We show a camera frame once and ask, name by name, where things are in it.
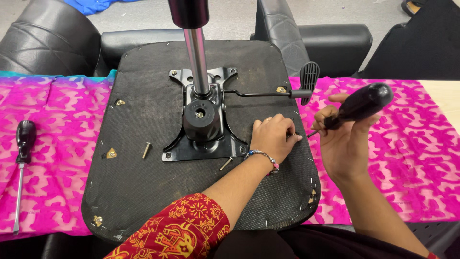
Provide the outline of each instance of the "woman's right hand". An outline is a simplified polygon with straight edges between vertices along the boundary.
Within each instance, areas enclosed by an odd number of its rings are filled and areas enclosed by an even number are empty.
[[[343,103],[349,94],[329,96],[329,101]],[[347,184],[350,181],[368,177],[368,139],[369,128],[380,119],[374,114],[357,122],[344,123],[336,130],[324,129],[325,117],[337,112],[337,108],[328,105],[315,114],[311,129],[319,130],[321,157],[324,168],[335,184]]]

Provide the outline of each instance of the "flathead screwdriver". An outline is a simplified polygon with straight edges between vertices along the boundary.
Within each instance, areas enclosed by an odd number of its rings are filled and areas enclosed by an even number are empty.
[[[381,111],[393,100],[393,90],[385,83],[372,83],[358,89],[345,99],[339,110],[324,119],[324,128],[336,130],[344,122],[359,121]],[[313,131],[307,138],[318,133]]]
[[[16,143],[19,147],[19,154],[16,163],[19,164],[19,186],[17,188],[16,218],[14,220],[13,235],[19,233],[19,208],[21,205],[21,193],[23,190],[24,164],[30,163],[32,157],[30,151],[34,146],[37,137],[37,128],[33,121],[23,120],[16,129]]]

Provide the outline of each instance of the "screw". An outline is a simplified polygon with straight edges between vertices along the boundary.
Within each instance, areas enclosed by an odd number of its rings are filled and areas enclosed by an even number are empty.
[[[147,146],[145,147],[144,155],[142,156],[142,159],[145,159],[145,155],[147,154],[147,151],[149,150],[149,146],[152,145],[152,143],[147,142]]]
[[[233,158],[229,158],[227,162],[219,169],[219,171],[222,171],[224,167],[226,167],[231,161],[233,161]]]

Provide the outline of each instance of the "gray carpet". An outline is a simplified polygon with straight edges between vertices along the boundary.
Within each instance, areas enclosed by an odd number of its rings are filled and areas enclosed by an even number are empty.
[[[21,14],[29,0],[0,0],[0,38]],[[409,20],[400,7],[401,0],[287,0],[298,25],[362,23],[369,27],[374,42],[361,69],[388,30]],[[254,32],[257,0],[209,0],[207,39],[243,40]],[[116,2],[107,10],[88,18],[99,32],[130,29],[176,28],[167,0]]]

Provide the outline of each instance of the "beaded bracelet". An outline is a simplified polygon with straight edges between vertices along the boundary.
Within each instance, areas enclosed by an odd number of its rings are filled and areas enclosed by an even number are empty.
[[[270,162],[273,164],[274,169],[270,173],[268,173],[267,175],[276,174],[280,170],[279,169],[280,165],[277,164],[273,158],[271,158],[267,153],[262,152],[262,151],[260,151],[258,149],[249,150],[249,152],[246,154],[246,157],[248,158],[249,156],[252,156],[254,154],[261,154],[261,155],[264,155],[264,156],[268,157],[268,159],[270,159]]]

